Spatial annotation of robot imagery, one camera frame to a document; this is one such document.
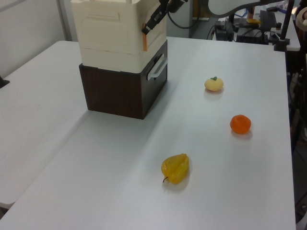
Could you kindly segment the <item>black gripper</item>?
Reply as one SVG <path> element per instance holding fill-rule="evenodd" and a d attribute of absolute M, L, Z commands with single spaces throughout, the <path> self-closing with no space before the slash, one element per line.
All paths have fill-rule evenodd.
<path fill-rule="evenodd" d="M 167 12 L 176 13 L 188 0 L 160 0 L 160 5 L 152 13 L 149 21 L 143 26 L 142 33 L 147 35 L 151 30 L 159 24 Z"/>

